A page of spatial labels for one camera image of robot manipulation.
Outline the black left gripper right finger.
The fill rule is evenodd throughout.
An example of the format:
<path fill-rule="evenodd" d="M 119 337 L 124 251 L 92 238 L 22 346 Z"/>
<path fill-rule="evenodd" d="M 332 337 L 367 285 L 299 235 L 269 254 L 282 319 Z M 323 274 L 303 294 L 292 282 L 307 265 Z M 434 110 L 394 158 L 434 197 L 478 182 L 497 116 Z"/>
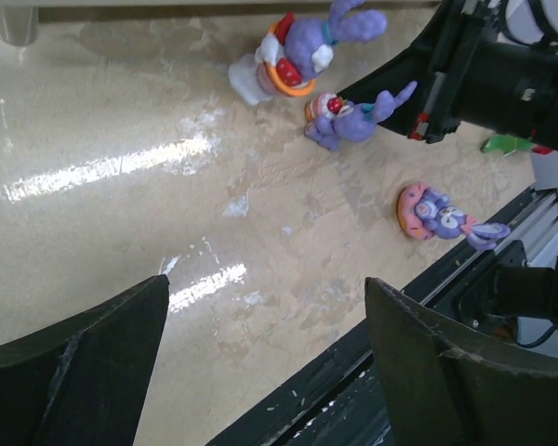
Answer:
<path fill-rule="evenodd" d="M 365 281 L 397 445 L 558 445 L 558 358 L 518 348 Z"/>

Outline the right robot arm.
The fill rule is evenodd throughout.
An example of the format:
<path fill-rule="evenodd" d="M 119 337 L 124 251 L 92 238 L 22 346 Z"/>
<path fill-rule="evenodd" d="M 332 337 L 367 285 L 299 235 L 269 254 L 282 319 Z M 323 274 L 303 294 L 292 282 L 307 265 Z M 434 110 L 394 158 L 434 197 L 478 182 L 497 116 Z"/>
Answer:
<path fill-rule="evenodd" d="M 528 2 L 542 36 L 516 38 L 507 2 L 445 0 L 408 48 L 340 91 L 355 103 L 418 86 L 383 127 L 428 144 L 463 122 L 558 151 L 558 31 L 541 1 Z"/>

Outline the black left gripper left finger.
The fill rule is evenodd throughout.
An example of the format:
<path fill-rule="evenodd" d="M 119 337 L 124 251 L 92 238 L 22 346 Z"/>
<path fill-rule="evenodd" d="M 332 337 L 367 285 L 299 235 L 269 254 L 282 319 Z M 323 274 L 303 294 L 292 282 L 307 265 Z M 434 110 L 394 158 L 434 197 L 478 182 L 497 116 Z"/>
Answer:
<path fill-rule="evenodd" d="M 160 346 L 158 275 L 0 346 L 0 445 L 131 445 Z"/>

